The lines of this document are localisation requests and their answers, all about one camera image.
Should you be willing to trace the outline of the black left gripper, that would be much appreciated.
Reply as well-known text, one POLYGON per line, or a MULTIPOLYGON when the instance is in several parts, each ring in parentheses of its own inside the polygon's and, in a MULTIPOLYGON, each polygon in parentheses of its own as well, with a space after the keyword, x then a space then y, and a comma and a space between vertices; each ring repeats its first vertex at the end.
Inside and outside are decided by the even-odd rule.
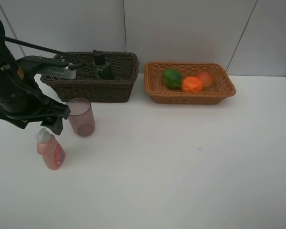
POLYGON ((29 123, 39 122, 55 135, 63 130, 63 120, 70 109, 43 94, 34 77, 16 64, 0 66, 0 119, 25 129, 29 123))

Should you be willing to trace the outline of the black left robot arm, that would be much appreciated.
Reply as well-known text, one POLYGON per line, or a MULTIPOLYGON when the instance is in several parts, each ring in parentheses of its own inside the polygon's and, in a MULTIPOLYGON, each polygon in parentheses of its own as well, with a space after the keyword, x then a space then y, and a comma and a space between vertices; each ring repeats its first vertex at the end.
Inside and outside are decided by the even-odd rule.
POLYGON ((28 123, 40 122, 60 135, 62 121, 70 109, 43 94, 34 77, 43 69, 68 67, 68 62, 27 56, 16 60, 4 41, 5 30, 0 21, 0 119, 25 129, 28 123))

